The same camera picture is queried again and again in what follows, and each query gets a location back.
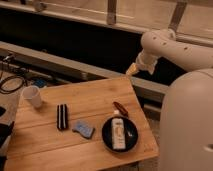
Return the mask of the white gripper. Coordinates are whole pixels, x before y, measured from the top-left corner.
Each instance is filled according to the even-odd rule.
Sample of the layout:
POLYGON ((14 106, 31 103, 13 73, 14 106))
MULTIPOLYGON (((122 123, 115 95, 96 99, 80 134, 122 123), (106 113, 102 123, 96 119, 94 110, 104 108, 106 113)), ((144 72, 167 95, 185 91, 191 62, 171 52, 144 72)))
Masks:
POLYGON ((148 71, 150 74, 153 74, 155 71, 155 66, 158 62, 158 57, 147 53, 145 50, 142 50, 137 58, 136 64, 132 63, 126 71, 127 76, 135 75, 141 71, 148 71))

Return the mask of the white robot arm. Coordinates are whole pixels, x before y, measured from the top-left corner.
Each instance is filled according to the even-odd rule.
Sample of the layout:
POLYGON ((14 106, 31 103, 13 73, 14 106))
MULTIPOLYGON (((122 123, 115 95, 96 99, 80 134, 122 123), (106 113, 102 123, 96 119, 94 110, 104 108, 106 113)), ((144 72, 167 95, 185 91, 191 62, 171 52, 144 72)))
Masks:
POLYGON ((213 48, 178 42, 171 29, 148 31, 126 73, 152 73, 164 57, 183 68, 164 96, 158 171, 213 171, 213 48))

